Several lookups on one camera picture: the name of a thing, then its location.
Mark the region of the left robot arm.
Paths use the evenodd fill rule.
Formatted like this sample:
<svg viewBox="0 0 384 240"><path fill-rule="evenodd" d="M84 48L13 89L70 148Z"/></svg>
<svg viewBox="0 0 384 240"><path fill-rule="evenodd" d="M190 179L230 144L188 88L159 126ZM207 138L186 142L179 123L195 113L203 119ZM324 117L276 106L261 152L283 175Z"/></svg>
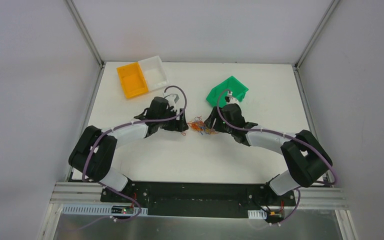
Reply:
<svg viewBox="0 0 384 240"><path fill-rule="evenodd" d="M123 127L103 130L88 126L68 158L69 165L82 172L87 180L112 188L114 197L120 202L129 201L133 195L133 189L128 185L131 180L112 167L115 151L123 145L148 138L160 129L186 131L185 110L176 106L178 100L175 93L157 96L149 107Z"/></svg>

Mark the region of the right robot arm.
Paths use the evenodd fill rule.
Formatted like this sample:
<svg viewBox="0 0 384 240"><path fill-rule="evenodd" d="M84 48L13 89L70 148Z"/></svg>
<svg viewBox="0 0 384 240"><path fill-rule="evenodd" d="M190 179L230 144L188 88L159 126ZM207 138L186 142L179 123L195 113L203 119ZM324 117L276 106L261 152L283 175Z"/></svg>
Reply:
<svg viewBox="0 0 384 240"><path fill-rule="evenodd" d="M284 194L299 187L308 188L332 169L333 162L315 136L308 130L284 134L246 121L237 103L215 106L204 121L207 128L227 133L248 147L260 147L283 156L287 170L268 182L264 200L276 205Z"/></svg>

